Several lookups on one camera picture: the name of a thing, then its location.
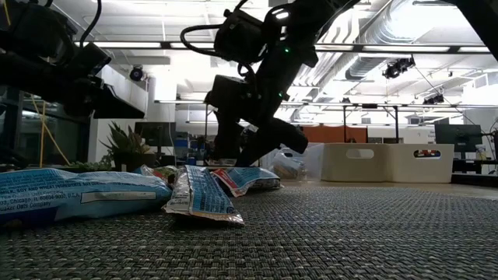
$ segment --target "white container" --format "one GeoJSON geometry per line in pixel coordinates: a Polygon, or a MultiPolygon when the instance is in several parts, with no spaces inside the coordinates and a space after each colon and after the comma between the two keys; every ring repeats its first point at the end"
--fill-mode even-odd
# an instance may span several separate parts
{"type": "Polygon", "coordinates": [[[454,145],[388,145],[388,181],[395,183],[450,183],[454,145]]]}
{"type": "Polygon", "coordinates": [[[324,145],[321,179],[332,182],[384,182],[388,146],[334,143],[324,145]]]}

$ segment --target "black cable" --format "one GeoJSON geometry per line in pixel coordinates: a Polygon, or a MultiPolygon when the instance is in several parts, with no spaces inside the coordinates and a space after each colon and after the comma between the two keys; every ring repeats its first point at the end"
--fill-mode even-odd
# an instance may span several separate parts
{"type": "Polygon", "coordinates": [[[237,6],[235,6],[235,10],[234,11],[237,11],[239,10],[240,8],[242,8],[242,6],[247,3],[247,0],[242,0],[239,2],[239,4],[237,4],[237,6]]]}
{"type": "MultiPolygon", "coordinates": [[[[426,80],[426,82],[436,91],[436,93],[440,94],[444,101],[448,102],[451,106],[454,106],[450,101],[448,101],[448,99],[446,99],[446,97],[444,97],[443,93],[441,93],[439,90],[436,89],[436,87],[425,77],[425,75],[419,70],[418,67],[415,66],[415,69],[420,73],[420,75],[426,80]]],[[[476,124],[475,122],[473,122],[470,118],[468,118],[467,116],[465,116],[464,112],[460,111],[457,107],[454,107],[454,109],[461,114],[462,117],[464,117],[468,122],[470,122],[471,124],[473,125],[478,125],[476,124]]],[[[481,128],[481,132],[486,135],[486,132],[481,128]]],[[[493,154],[493,158],[494,160],[496,160],[496,155],[495,153],[493,152],[493,145],[491,145],[491,140],[490,140],[490,136],[489,135],[486,135],[486,139],[488,140],[488,143],[489,143],[489,147],[491,148],[491,153],[493,154]]]]}
{"type": "Polygon", "coordinates": [[[93,18],[91,24],[88,26],[88,28],[85,30],[83,35],[81,36],[81,39],[79,40],[79,47],[83,48],[84,43],[90,32],[92,32],[93,28],[95,27],[96,23],[99,21],[100,14],[102,13],[102,0],[96,0],[96,14],[95,17],[93,18]]]}
{"type": "Polygon", "coordinates": [[[249,79],[250,79],[249,82],[253,84],[254,94],[255,94],[255,96],[257,96],[257,94],[258,94],[258,87],[257,87],[257,84],[256,84],[256,74],[254,73],[254,69],[248,63],[245,63],[243,61],[238,61],[235,58],[224,57],[223,55],[218,54],[215,51],[202,50],[201,48],[198,48],[198,47],[190,44],[187,41],[187,39],[185,38],[185,35],[187,33],[194,32],[194,31],[199,31],[199,30],[218,29],[221,26],[222,26],[222,24],[211,24],[211,25],[202,25],[202,26],[190,26],[190,27],[187,27],[187,28],[185,28],[184,30],[181,31],[181,33],[180,33],[180,41],[181,41],[181,43],[183,45],[185,45],[185,47],[187,49],[189,49],[191,51],[194,51],[194,52],[196,52],[198,54],[204,54],[204,55],[209,55],[209,56],[213,56],[213,57],[217,57],[217,58],[222,58],[222,59],[224,59],[226,61],[235,61],[238,64],[244,66],[247,69],[247,74],[248,74],[249,79]]]}

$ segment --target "computer monitor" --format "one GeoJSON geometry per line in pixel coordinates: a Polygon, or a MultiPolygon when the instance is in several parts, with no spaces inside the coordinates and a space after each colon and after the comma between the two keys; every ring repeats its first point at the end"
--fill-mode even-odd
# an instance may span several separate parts
{"type": "Polygon", "coordinates": [[[482,144],[480,125],[436,124],[436,143],[454,144],[455,152],[475,152],[475,146],[482,144]]]}
{"type": "Polygon", "coordinates": [[[135,133],[146,140],[151,147],[172,147],[176,139],[176,123],[167,122],[138,122],[135,123],[135,133]]]}

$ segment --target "ceiling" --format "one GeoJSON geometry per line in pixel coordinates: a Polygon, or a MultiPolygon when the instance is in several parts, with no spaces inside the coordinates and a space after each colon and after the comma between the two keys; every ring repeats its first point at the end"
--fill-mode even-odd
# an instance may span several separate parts
{"type": "MultiPolygon", "coordinates": [[[[402,0],[389,16],[379,12],[388,0],[363,0],[357,7],[336,19],[322,43],[357,43],[372,40],[376,28],[385,26],[392,33],[410,37],[397,41],[401,44],[482,44],[464,16],[452,7],[415,7],[413,0],[402,0]]],[[[168,40],[178,41],[180,32],[188,26],[222,23],[223,10],[233,9],[238,0],[103,0],[103,12],[93,40],[168,40]]],[[[79,25],[87,28],[95,11],[95,0],[55,0],[53,9],[63,12],[79,25]]],[[[264,19],[270,9],[268,0],[250,0],[244,10],[252,16],[264,19]]],[[[190,33],[188,40],[212,42],[215,30],[190,33]]],[[[369,69],[363,80],[346,80],[345,70],[354,61],[365,59],[364,54],[320,53],[316,68],[303,66],[289,89],[291,100],[300,101],[313,89],[315,101],[338,102],[347,96],[358,103],[421,103],[424,96],[434,93],[433,86],[444,88],[448,96],[458,97],[463,85],[472,82],[477,74],[498,69],[491,55],[418,54],[414,56],[416,67],[397,79],[386,80],[382,71],[392,58],[382,58],[381,63],[369,69]]],[[[113,51],[114,61],[125,71],[132,65],[143,63],[146,71],[154,74],[162,68],[175,73],[178,93],[182,99],[202,99],[212,87],[216,74],[237,75],[234,65],[191,51],[113,51]]],[[[281,110],[282,118],[290,118],[294,110],[281,110]]]]}

